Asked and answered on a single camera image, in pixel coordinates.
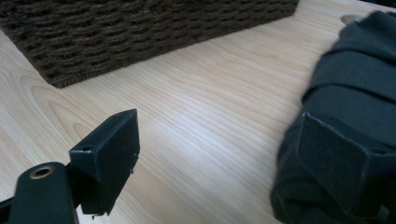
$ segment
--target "black plastic object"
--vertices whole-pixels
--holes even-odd
[[[84,195],[84,214],[110,213],[139,154],[135,110],[113,115],[70,150],[71,169],[92,182]]]
[[[14,198],[0,202],[0,223],[78,223],[84,214],[110,213],[140,151],[136,110],[105,120],[70,150],[71,162],[38,165],[23,173]]]
[[[77,223],[63,164],[44,163],[20,175],[8,224],[30,223]]]
[[[391,149],[339,120],[304,113],[296,153],[348,215],[377,217],[381,205],[395,213]]]

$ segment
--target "dark green fabric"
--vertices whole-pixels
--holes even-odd
[[[396,148],[396,15],[375,12],[340,33],[322,56],[303,97],[304,111],[339,119]],[[285,133],[271,194],[285,223],[378,223],[347,217],[295,155],[301,116]]]

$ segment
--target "wicker basket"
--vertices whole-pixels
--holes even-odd
[[[298,0],[3,0],[0,26],[61,88],[291,15]]]

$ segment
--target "wood grain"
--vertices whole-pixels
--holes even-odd
[[[107,117],[137,108],[141,156],[109,217],[80,223],[278,223],[276,151],[345,14],[384,7],[302,0],[296,14],[63,90],[0,34],[0,200],[24,170],[67,163]]]

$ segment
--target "woven basket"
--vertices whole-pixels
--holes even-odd
[[[3,0],[0,27],[62,88],[291,15],[298,0]]]

